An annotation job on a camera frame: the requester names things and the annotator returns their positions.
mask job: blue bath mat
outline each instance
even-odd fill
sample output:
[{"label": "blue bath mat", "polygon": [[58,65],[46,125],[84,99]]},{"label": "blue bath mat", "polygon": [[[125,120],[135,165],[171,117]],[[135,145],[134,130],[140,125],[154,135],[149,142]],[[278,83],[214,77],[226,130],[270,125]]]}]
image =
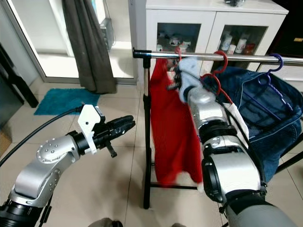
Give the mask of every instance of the blue bath mat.
[{"label": "blue bath mat", "polygon": [[97,105],[99,97],[100,94],[93,94],[81,88],[52,88],[46,93],[34,115],[59,115],[83,103]]}]

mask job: red clothing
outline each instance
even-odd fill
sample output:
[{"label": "red clothing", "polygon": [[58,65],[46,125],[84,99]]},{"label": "red clothing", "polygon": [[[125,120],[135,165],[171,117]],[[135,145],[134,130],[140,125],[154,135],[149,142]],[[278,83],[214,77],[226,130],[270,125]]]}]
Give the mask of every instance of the red clothing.
[{"label": "red clothing", "polygon": [[157,181],[168,185],[186,171],[193,181],[202,182],[200,142],[187,104],[177,91],[167,91],[167,60],[158,59],[153,71],[151,91],[151,128],[155,144]]}]

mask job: gray curtain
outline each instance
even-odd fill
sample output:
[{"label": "gray curtain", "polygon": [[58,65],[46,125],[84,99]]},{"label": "gray curtain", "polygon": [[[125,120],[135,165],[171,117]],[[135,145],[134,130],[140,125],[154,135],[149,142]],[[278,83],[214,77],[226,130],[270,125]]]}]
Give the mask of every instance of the gray curtain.
[{"label": "gray curtain", "polygon": [[91,0],[62,0],[62,6],[81,86],[115,93],[116,80]]}]

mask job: silver robotic arm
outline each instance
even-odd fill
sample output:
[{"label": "silver robotic arm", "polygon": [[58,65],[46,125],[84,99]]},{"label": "silver robotic arm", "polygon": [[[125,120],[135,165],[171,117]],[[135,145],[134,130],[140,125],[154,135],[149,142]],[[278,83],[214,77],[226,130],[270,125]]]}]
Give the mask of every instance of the silver robotic arm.
[{"label": "silver robotic arm", "polygon": [[132,116],[110,122],[98,107],[84,105],[78,124],[82,132],[47,140],[36,152],[36,157],[18,175],[8,200],[0,207],[0,227],[34,227],[42,209],[43,222],[50,212],[48,205],[62,173],[87,153],[107,147],[112,157],[117,156],[110,141],[135,126]]},{"label": "silver robotic arm", "polygon": [[188,103],[202,143],[205,193],[223,205],[220,212],[226,213],[229,226],[295,227],[285,213],[265,201],[261,165],[239,140],[226,108],[203,88],[196,60],[181,60],[177,77],[180,100]]}]

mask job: blue denim jacket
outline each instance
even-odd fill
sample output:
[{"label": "blue denim jacket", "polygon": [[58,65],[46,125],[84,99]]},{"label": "blue denim jacket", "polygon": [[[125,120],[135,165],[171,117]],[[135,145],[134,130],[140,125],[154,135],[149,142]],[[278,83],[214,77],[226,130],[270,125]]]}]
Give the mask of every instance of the blue denim jacket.
[{"label": "blue denim jacket", "polygon": [[[265,178],[268,182],[276,172],[280,156],[301,133],[300,117],[303,113],[303,97],[294,87],[270,74],[271,84],[283,94],[284,100],[293,108],[290,112],[271,87],[261,86],[258,83],[258,76],[264,74],[264,72],[227,67],[223,73],[217,74],[217,77],[222,89],[236,104],[248,126],[251,147],[263,162]],[[205,82],[212,86],[210,80],[205,80]],[[281,120],[268,114],[243,91],[266,106]],[[226,102],[222,94],[219,95],[219,100]]]}]

